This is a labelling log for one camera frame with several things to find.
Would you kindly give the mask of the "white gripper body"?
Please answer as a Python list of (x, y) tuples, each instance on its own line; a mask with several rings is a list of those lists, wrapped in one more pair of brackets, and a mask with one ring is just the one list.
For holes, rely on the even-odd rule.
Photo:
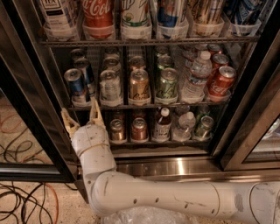
[(96, 124), (78, 128), (73, 134), (72, 146), (78, 157), (88, 151), (98, 151), (102, 155), (110, 153), (108, 132)]

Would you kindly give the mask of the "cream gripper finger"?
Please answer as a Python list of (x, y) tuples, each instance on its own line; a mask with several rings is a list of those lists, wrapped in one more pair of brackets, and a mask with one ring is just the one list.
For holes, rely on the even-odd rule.
[(89, 121), (92, 124), (96, 124), (98, 126), (103, 126), (104, 121), (102, 119), (102, 113), (100, 111), (99, 104), (96, 99), (91, 100), (91, 109), (89, 114)]
[(67, 133), (70, 137), (73, 137), (80, 125), (69, 115), (65, 108), (61, 110), (61, 116)]

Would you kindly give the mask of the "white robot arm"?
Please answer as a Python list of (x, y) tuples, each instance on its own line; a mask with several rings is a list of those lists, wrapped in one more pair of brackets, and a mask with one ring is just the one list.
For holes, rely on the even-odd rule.
[(279, 224), (280, 182), (164, 182), (135, 178), (116, 170), (102, 114), (91, 102), (89, 121), (79, 125), (61, 115), (80, 159), (89, 204), (100, 216), (132, 207), (157, 207), (248, 224)]

